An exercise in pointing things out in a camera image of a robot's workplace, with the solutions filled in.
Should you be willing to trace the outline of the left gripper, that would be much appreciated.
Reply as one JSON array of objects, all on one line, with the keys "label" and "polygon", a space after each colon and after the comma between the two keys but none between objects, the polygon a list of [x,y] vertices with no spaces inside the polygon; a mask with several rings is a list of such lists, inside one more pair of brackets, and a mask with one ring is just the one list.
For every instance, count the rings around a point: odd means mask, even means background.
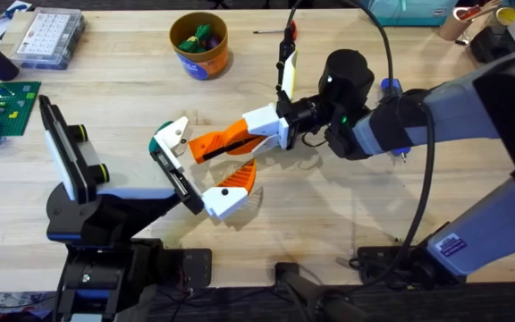
[{"label": "left gripper", "polygon": [[251,159],[204,191],[201,198],[172,161],[173,155],[179,157],[185,152],[191,134],[186,116],[168,121],[156,131],[150,156],[160,172],[152,183],[142,178],[140,186],[130,186],[130,177],[139,173],[134,165],[119,164],[117,168],[124,171],[121,174],[110,173],[106,165],[99,164],[85,168],[93,187],[71,180],[59,184],[47,200],[47,238],[66,245],[115,245],[129,242],[180,203],[195,215],[205,209],[220,220],[241,208],[255,184],[256,160]]}]

